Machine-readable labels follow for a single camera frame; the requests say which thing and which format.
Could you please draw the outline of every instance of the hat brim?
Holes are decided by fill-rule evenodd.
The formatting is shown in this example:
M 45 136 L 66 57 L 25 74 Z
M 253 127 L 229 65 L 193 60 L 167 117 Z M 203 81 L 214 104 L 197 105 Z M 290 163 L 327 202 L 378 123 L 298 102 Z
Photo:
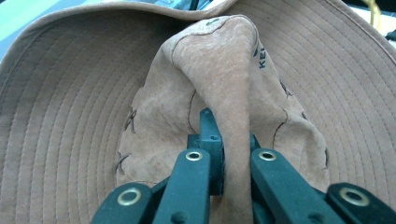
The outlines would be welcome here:
M 79 7 L 24 31 L 0 70 L 2 221 L 90 222 L 115 187 L 125 117 L 161 43 L 189 24 L 181 20 L 232 3 L 205 12 Z M 225 14 L 258 27 L 327 141 L 332 182 L 358 184 L 395 208 L 395 49 L 335 0 L 242 0 Z

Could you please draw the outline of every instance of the yellow cord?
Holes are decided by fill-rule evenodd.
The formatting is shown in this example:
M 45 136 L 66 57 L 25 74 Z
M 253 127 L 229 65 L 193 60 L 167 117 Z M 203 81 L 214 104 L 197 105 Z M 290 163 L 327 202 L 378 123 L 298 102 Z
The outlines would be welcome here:
M 372 24 L 372 26 L 374 26 L 376 30 L 379 30 L 381 26 L 381 10 L 379 9 L 375 0 L 361 0 L 361 1 L 364 2 L 370 8 L 371 11 L 370 24 Z

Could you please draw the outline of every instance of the tan fabric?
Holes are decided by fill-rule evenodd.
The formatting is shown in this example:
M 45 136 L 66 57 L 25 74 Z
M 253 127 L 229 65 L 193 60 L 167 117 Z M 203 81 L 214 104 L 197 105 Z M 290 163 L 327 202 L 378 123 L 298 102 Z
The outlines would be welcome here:
M 134 98 L 133 127 L 120 145 L 120 154 L 129 157 L 118 185 L 152 186 L 168 177 L 187 135 L 199 130 L 190 120 L 199 120 L 208 106 L 225 148 L 222 213 L 217 210 L 212 217 L 222 216 L 225 223 L 252 221 L 249 132 L 263 147 L 283 152 L 311 184 L 325 190 L 330 181 L 324 139 L 301 118 L 298 102 L 289 100 L 295 99 L 282 89 L 251 21 L 243 16 L 199 21 L 162 45 Z

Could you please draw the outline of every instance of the hat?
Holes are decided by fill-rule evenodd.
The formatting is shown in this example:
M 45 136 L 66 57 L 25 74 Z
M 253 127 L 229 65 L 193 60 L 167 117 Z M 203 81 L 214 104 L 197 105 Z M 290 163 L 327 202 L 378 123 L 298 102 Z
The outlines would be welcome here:
M 203 54 L 207 47 L 219 58 Z M 136 146 L 182 146 L 184 134 L 199 132 L 195 114 L 205 106 L 225 144 L 219 218 L 251 220 L 249 195 L 230 197 L 236 187 L 249 191 L 251 130 L 310 184 L 350 182 L 395 208 L 395 55 L 335 0 L 226 1 L 194 12 L 109 3 L 48 15 L 1 64 L 2 221 L 89 222 L 118 184 L 161 178 L 134 174 L 134 160 L 147 158 Z M 140 167 L 166 175 L 182 149 Z

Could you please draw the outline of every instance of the brown suede fabric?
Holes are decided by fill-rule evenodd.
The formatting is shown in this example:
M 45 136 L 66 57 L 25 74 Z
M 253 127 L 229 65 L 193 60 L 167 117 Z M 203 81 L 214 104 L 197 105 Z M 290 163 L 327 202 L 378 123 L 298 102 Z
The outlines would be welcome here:
M 1 63 L 0 222 L 90 222 L 118 184 L 169 175 L 207 106 L 226 153 L 211 221 L 252 220 L 249 131 L 311 185 L 350 182 L 396 208 L 395 70 L 396 50 L 339 0 L 54 13 Z

